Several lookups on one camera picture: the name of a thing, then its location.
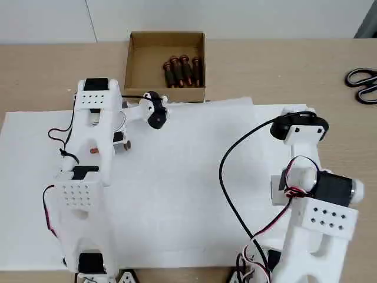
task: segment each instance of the red wire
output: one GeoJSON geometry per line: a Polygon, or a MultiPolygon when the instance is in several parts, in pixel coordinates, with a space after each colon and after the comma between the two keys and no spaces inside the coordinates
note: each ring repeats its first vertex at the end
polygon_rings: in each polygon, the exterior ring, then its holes
{"type": "Polygon", "coordinates": [[[45,218],[46,218],[46,225],[47,225],[47,229],[51,231],[51,233],[57,238],[58,235],[56,234],[54,228],[51,226],[51,223],[49,221],[49,214],[48,214],[48,209],[47,209],[47,205],[46,205],[46,201],[45,201],[45,194],[46,192],[52,188],[52,187],[55,187],[54,185],[49,185],[44,191],[43,191],[43,195],[42,195],[42,198],[43,198],[43,209],[45,211],[45,218]]]}

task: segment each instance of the copper bolt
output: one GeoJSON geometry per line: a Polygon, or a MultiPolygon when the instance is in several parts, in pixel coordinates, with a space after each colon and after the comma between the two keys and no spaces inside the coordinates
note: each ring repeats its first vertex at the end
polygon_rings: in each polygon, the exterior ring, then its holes
{"type": "Polygon", "coordinates": [[[179,61],[179,58],[177,56],[171,56],[170,62],[173,65],[174,76],[178,81],[179,87],[183,87],[182,64],[179,61]]]}

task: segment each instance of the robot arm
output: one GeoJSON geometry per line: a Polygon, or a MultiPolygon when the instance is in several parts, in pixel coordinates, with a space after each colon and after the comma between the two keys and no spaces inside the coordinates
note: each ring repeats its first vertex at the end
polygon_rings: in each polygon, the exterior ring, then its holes
{"type": "MultiPolygon", "coordinates": [[[[292,110],[285,109],[283,114],[292,110]]],[[[317,164],[317,168],[298,162],[290,172],[290,186],[310,192],[309,198],[296,198],[292,201],[285,242],[278,265],[272,273],[274,283],[302,282],[308,275],[319,283],[337,283],[349,241],[353,237],[358,211],[349,208],[359,203],[364,196],[364,186],[357,179],[334,175],[319,166],[315,153],[317,143],[328,130],[327,122],[319,117],[297,116],[273,123],[271,134],[285,144],[291,145],[292,158],[305,152],[317,164]],[[316,252],[312,251],[311,241],[321,237],[316,252]]],[[[274,204],[285,204],[285,171],[279,183],[273,182],[274,204]]]]}
{"type": "Polygon", "coordinates": [[[122,110],[123,97],[115,80],[88,78],[78,83],[70,138],[66,141],[62,170],[55,179],[59,214],[57,238],[64,261],[71,272],[95,277],[100,282],[115,282],[119,266],[113,228],[108,219],[104,191],[111,184],[114,146],[122,143],[128,149],[126,122],[144,119],[160,129],[167,120],[166,97],[149,91],[137,107],[122,110]],[[119,118],[124,121],[119,127],[119,118]],[[100,163],[77,164],[81,150],[94,142],[100,163]]]}

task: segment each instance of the screw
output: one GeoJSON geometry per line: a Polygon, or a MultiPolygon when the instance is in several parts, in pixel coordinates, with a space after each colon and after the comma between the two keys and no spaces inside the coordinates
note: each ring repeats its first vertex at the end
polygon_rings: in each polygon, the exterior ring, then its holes
{"type": "Polygon", "coordinates": [[[194,57],[192,59],[193,62],[193,73],[194,73],[194,80],[196,87],[200,87],[200,60],[199,57],[194,57]]]}
{"type": "Polygon", "coordinates": [[[182,55],[181,57],[179,57],[179,60],[181,60],[182,63],[183,76],[186,79],[187,85],[193,85],[193,83],[191,82],[193,72],[190,67],[189,57],[187,55],[182,55]]]}
{"type": "Polygon", "coordinates": [[[165,62],[163,65],[163,69],[165,70],[165,80],[167,87],[174,87],[176,84],[176,80],[174,79],[173,71],[171,70],[170,62],[165,62]]]}
{"type": "Polygon", "coordinates": [[[182,64],[179,61],[179,58],[177,56],[171,56],[170,62],[173,65],[173,72],[178,81],[178,86],[183,87],[182,64]]]}

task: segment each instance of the white wall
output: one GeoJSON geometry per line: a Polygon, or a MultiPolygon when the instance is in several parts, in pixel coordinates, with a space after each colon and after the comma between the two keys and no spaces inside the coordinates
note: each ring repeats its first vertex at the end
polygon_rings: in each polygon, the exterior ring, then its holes
{"type": "Polygon", "coordinates": [[[0,43],[95,42],[84,0],[0,0],[0,43]]]}
{"type": "MultiPolygon", "coordinates": [[[[352,38],[373,0],[87,0],[99,41],[133,30],[208,38],[352,38]]],[[[94,42],[85,0],[1,0],[0,43],[94,42]]]]}

